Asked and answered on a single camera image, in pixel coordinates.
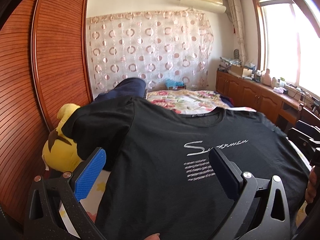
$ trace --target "floral bedspread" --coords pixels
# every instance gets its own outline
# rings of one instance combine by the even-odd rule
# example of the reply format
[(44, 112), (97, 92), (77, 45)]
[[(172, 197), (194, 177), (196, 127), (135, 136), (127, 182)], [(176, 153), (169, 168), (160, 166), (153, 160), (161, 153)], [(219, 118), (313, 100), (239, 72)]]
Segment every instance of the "floral bedspread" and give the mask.
[(205, 114), (216, 107), (230, 108), (213, 91), (161, 90), (148, 92), (147, 100), (177, 114)]

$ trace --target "bottle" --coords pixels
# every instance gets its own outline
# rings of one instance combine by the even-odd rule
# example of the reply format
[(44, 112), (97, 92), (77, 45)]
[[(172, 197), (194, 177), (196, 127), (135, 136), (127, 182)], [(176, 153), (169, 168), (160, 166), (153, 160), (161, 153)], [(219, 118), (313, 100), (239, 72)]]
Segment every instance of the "bottle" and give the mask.
[(262, 84), (270, 86), (271, 85), (271, 77), (270, 77), (270, 69), (265, 69), (262, 73), (261, 73), (261, 77), (262, 77)]
[(277, 79), (275, 77), (272, 78), (271, 87), (274, 88), (277, 86)]
[(280, 78), (279, 86), (284, 88), (284, 85), (285, 85), (284, 78)]

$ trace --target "black t-shirt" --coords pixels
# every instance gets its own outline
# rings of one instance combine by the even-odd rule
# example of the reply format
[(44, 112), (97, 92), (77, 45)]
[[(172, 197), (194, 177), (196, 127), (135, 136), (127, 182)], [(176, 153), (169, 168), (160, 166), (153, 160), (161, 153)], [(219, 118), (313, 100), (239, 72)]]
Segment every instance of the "black t-shirt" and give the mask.
[(62, 131), (82, 159), (95, 147), (107, 152), (96, 226), (108, 240), (206, 240), (233, 204), (209, 164), (213, 147), (256, 178), (279, 175), (292, 224), (308, 182), (285, 134), (261, 113), (179, 115), (127, 96), (81, 107)]

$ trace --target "white wall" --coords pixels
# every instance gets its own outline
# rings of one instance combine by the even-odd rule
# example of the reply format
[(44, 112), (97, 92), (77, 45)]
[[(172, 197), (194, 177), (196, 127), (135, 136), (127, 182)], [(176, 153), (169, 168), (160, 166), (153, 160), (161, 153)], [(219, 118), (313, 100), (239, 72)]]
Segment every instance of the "white wall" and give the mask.
[[(131, 11), (186, 9), (179, 3), (180, 0), (88, 0), (87, 18)], [(208, 71), (209, 88), (214, 90), (219, 57), (233, 57), (233, 25), (226, 14), (206, 12), (206, 15), (214, 36)]]
[(248, 60), (258, 65), (258, 30), (252, 0), (240, 0), (244, 19), (244, 42)]

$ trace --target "air conditioner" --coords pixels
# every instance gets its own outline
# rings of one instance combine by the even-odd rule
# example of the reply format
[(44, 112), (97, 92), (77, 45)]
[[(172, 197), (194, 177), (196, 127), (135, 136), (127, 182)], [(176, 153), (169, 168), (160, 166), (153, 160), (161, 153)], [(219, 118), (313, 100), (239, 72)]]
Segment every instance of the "air conditioner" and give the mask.
[(226, 7), (223, 6), (223, 0), (180, 0), (180, 6), (214, 13), (224, 13), (226, 11)]

